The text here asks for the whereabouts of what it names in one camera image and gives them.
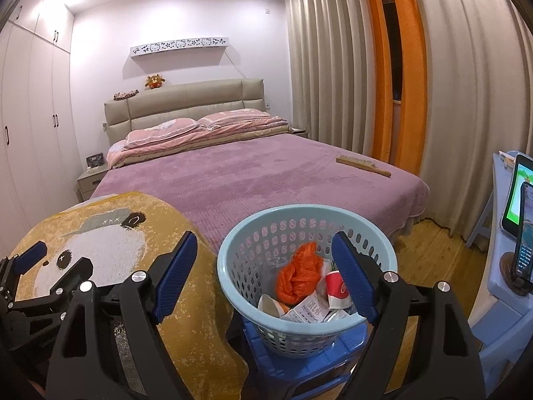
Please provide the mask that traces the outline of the white wardrobe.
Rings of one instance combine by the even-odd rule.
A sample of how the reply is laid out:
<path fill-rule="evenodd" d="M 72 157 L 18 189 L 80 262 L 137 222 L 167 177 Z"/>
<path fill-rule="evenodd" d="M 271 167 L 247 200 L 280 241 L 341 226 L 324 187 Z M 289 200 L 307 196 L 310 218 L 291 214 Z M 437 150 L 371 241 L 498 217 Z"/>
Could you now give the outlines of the white wardrobe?
<path fill-rule="evenodd" d="M 1 31 L 1 252 L 76 204 L 81 173 L 71 112 L 73 15 L 21 0 Z"/>

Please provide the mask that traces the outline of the light blue table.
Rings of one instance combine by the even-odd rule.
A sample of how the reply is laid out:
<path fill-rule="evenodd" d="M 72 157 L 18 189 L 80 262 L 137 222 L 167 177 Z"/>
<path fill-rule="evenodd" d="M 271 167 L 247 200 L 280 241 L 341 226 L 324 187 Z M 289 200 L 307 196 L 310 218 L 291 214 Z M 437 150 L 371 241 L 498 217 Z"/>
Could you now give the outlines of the light blue table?
<path fill-rule="evenodd" d="M 490 243 L 481 285 L 468 323 L 481 342 L 485 390 L 490 394 L 515 365 L 532 336 L 532 296 L 518 296 L 500 272 L 501 257 L 515 249 L 516 240 L 500 227 L 512 172 L 498 154 L 492 159 L 493 190 L 487 210 L 492 213 Z"/>

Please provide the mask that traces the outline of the white medicine box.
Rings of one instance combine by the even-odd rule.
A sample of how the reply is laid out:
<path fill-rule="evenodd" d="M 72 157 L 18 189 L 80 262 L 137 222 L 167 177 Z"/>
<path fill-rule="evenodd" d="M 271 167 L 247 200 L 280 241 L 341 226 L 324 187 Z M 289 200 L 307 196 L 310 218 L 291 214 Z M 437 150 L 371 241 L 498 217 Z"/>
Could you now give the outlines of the white medicine box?
<path fill-rule="evenodd" d="M 329 312 L 329 303 L 313 292 L 284 314 L 281 320 L 309 324 L 322 323 Z"/>

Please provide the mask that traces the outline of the white decorated wall shelf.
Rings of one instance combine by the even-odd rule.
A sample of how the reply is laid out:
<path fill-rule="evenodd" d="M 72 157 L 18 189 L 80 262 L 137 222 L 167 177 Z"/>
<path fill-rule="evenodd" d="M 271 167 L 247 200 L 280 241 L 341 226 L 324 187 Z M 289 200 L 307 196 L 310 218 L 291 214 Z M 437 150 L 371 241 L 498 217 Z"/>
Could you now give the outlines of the white decorated wall shelf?
<path fill-rule="evenodd" d="M 173 52 L 197 48 L 219 48 L 228 47 L 230 39 L 228 37 L 201 37 L 188 39 L 174 39 L 160 42 L 150 42 L 136 45 L 130 48 L 129 57 L 136 58 L 160 52 Z"/>

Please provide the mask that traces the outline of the pink pillow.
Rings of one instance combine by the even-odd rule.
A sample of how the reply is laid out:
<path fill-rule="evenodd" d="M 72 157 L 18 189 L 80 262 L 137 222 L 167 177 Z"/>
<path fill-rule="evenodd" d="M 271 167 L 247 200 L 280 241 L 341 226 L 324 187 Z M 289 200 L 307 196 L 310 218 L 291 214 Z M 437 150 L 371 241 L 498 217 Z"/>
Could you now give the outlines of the pink pillow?
<path fill-rule="evenodd" d="M 209 114 L 208 116 L 200 118 L 198 123 L 205 127 L 227 126 L 256 119 L 267 119 L 269 117 L 271 117 L 271 115 L 265 111 L 255 108 L 241 108 Z"/>
<path fill-rule="evenodd" d="M 168 141 L 180 135 L 188 134 L 199 127 L 200 124 L 190 117 L 171 119 L 157 126 L 130 132 L 126 138 L 125 148 L 133 149 Z"/>

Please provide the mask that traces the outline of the red white paper cup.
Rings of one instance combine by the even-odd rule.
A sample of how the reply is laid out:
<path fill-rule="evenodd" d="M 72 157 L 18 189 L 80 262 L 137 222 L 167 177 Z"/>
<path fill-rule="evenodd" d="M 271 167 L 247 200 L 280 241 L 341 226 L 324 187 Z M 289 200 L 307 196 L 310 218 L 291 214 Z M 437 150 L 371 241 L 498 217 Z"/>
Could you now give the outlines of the red white paper cup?
<path fill-rule="evenodd" d="M 326 295 L 330 310 L 346 310 L 352 305 L 350 293 L 339 271 L 325 276 Z"/>

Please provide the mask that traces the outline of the pink left pillow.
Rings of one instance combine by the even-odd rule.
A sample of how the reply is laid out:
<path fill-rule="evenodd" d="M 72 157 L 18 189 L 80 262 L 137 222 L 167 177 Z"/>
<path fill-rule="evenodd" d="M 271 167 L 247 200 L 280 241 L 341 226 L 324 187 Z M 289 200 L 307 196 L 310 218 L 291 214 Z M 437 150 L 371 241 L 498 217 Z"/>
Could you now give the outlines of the pink left pillow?
<path fill-rule="evenodd" d="M 130 132 L 126 138 L 125 148 L 133 149 L 168 141 L 180 135 L 188 134 L 199 127 L 200 124 L 190 117 L 171 119 L 157 126 Z"/>

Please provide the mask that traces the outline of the orange plastic bag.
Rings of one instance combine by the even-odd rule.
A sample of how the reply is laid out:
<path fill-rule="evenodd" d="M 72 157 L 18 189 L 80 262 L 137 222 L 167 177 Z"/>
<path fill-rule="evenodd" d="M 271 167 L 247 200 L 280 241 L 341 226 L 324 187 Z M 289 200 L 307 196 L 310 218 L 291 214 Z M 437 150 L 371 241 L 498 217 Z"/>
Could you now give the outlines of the orange plastic bag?
<path fill-rule="evenodd" d="M 317 254 L 317 244 L 302 244 L 291 261 L 278 273 L 275 294 L 279 302 L 296 306 L 312 294 L 321 280 L 323 259 Z"/>

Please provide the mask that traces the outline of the orange curtain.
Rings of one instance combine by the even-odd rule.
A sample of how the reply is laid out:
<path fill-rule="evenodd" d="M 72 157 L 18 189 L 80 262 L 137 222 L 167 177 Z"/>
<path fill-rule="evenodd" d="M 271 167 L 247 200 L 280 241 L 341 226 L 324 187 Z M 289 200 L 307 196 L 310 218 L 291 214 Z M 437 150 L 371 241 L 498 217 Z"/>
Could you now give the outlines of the orange curtain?
<path fill-rule="evenodd" d="M 417 0 L 368 0 L 375 57 L 375 114 L 371 156 L 418 174 L 425 146 L 428 68 Z"/>

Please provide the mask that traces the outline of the dark object on headboard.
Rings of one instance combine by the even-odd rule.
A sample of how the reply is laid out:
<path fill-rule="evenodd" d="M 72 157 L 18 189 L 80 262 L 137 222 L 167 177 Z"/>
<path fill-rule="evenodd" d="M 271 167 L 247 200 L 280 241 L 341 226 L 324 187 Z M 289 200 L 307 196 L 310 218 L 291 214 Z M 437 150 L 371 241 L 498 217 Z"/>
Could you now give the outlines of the dark object on headboard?
<path fill-rule="evenodd" d="M 113 96 L 114 101 L 121 101 L 132 98 L 139 93 L 138 89 L 131 90 L 129 92 L 118 92 Z"/>

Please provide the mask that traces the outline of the grey bedside table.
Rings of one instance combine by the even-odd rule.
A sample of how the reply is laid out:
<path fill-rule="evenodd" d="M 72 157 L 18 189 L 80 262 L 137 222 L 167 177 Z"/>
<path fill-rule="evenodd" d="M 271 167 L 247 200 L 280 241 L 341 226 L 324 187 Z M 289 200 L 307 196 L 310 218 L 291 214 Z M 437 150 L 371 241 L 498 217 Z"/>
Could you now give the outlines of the grey bedside table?
<path fill-rule="evenodd" d="M 77 179 L 82 201 L 89 200 L 109 170 L 108 164 L 86 169 Z"/>

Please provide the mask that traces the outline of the beige padded headboard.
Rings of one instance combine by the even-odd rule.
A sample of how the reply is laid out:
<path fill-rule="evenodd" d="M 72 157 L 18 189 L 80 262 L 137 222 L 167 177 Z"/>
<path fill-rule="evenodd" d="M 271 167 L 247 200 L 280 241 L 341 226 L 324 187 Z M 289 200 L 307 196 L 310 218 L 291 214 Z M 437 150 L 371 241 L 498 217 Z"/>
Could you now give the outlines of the beige padded headboard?
<path fill-rule="evenodd" d="M 106 133 L 113 145 L 134 130 L 174 118 L 198 120 L 213 113 L 242 108 L 267 109 L 263 80 L 212 80 L 148 89 L 104 105 Z"/>

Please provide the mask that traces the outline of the pink right pillow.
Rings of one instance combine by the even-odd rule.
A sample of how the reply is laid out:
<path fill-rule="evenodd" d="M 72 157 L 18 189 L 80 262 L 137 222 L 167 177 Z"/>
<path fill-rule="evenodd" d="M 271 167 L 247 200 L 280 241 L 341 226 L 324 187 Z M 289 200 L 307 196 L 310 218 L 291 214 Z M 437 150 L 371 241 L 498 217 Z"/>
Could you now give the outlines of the pink right pillow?
<path fill-rule="evenodd" d="M 271 115 L 265 111 L 255 108 L 241 108 L 209 114 L 208 116 L 200 118 L 198 123 L 205 127 L 227 126 L 256 119 L 267 119 L 269 117 L 271 117 Z"/>

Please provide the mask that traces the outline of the wooden bed brush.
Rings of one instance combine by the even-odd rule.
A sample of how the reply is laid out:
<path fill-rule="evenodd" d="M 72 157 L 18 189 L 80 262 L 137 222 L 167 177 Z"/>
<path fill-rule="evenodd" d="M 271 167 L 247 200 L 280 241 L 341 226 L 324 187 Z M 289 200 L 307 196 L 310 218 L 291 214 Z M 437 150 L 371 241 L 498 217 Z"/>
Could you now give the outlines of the wooden bed brush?
<path fill-rule="evenodd" d="M 343 165 L 347 165 L 353 168 L 357 168 L 359 170 L 363 170 L 366 172 L 376 173 L 378 175 L 381 175 L 387 178 L 391 177 L 391 172 L 378 168 L 378 166 L 375 163 L 372 163 L 372 161 L 362 160 L 362 159 L 359 159 L 356 157 L 350 157 L 347 155 L 340 155 L 335 158 L 335 162 L 343 164 Z"/>

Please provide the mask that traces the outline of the orange paper cup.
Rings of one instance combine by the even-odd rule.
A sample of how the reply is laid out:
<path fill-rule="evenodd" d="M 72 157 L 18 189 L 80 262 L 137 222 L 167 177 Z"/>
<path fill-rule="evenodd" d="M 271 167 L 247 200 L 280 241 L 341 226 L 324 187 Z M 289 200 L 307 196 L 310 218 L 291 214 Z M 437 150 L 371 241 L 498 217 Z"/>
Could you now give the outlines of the orange paper cup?
<path fill-rule="evenodd" d="M 284 303 L 278 302 L 268 294 L 262 294 L 259 298 L 258 309 L 274 318 L 281 318 L 291 310 Z"/>

